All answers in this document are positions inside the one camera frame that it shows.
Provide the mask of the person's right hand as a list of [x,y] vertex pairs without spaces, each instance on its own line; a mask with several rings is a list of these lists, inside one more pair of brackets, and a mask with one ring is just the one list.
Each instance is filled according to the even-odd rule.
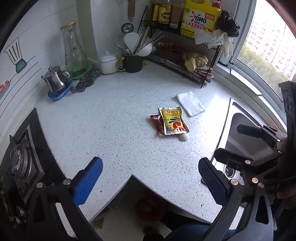
[[293,186],[282,192],[270,194],[268,197],[272,212],[276,213],[278,210],[295,208],[295,193],[295,186]]

